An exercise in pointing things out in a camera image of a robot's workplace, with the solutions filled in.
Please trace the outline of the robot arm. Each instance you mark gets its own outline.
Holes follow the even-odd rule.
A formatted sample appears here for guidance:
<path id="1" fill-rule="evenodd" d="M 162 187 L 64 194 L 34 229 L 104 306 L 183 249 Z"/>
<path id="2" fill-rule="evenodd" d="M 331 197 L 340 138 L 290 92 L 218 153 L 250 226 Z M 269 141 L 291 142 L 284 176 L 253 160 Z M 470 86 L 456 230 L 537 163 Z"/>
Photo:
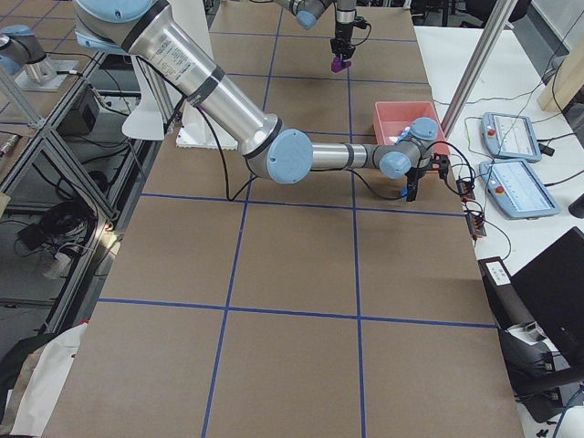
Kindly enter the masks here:
<path id="1" fill-rule="evenodd" d="M 334 55 L 331 63 L 334 72 L 350 67 L 356 47 L 362 44 L 362 41 L 356 44 L 352 42 L 353 29 L 356 27 L 371 31 L 370 23 L 363 16 L 357 15 L 356 1 L 276 0 L 275 3 L 294 16 L 306 30 L 311 29 L 330 7 L 334 8 L 334 37 L 329 41 Z"/>
<path id="2" fill-rule="evenodd" d="M 204 118 L 233 137 L 250 172 L 279 184 L 294 184 L 310 172 L 377 169 L 407 179 L 401 198 L 412 201 L 427 172 L 448 178 L 450 162 L 435 152 L 438 124 L 422 117 L 392 145 L 318 143 L 266 114 L 236 86 L 175 21 L 167 1 L 77 1 L 80 43 L 119 48 L 153 68 Z"/>

